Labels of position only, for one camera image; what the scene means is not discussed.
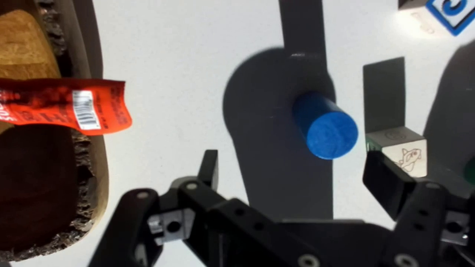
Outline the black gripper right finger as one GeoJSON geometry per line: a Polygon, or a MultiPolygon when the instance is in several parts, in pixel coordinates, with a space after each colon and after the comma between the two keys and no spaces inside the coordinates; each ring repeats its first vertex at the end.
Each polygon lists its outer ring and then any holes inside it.
{"type": "Polygon", "coordinates": [[[399,216],[415,186],[415,179],[381,151],[366,152],[362,182],[392,219],[399,216]]]}

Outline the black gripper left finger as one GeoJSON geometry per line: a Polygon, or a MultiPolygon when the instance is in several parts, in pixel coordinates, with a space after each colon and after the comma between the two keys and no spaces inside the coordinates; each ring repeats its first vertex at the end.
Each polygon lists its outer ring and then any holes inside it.
{"type": "Polygon", "coordinates": [[[206,149],[197,172],[197,178],[211,186],[212,189],[218,185],[218,151],[206,149]]]}

